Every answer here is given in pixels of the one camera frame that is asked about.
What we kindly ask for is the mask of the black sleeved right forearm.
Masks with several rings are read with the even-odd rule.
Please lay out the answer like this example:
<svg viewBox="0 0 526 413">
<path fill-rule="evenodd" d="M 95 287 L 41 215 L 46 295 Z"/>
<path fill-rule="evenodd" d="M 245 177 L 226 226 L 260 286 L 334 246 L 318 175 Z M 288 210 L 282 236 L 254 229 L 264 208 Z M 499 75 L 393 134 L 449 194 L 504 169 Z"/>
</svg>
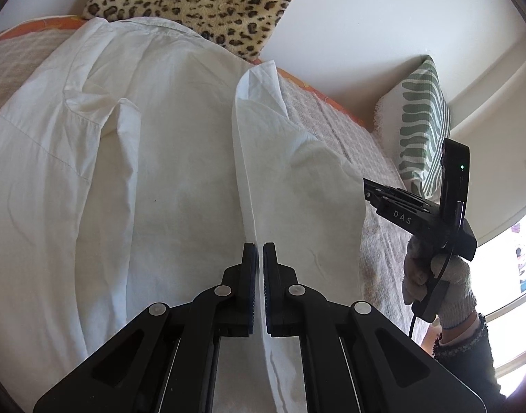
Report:
<svg viewBox="0 0 526 413">
<path fill-rule="evenodd" d="M 488 412 L 517 412 L 513 398 L 500 392 L 485 318 L 475 310 L 454 317 L 440 315 L 440 326 L 434 358 L 472 389 Z"/>
</svg>

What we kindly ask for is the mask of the grey knit gloved right hand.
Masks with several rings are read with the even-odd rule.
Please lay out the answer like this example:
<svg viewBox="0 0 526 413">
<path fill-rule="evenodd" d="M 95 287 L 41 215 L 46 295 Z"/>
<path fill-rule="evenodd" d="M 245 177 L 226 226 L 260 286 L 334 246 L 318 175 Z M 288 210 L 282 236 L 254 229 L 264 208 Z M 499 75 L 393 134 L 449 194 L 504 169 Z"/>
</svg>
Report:
<svg viewBox="0 0 526 413">
<path fill-rule="evenodd" d="M 470 267 L 461 257 L 435 252 L 428 243 L 412 237 L 404 259 L 402 295 L 406 305 L 418 302 L 433 322 L 438 316 L 443 330 L 462 325 L 476 312 L 477 300 L 470 285 Z"/>
</svg>

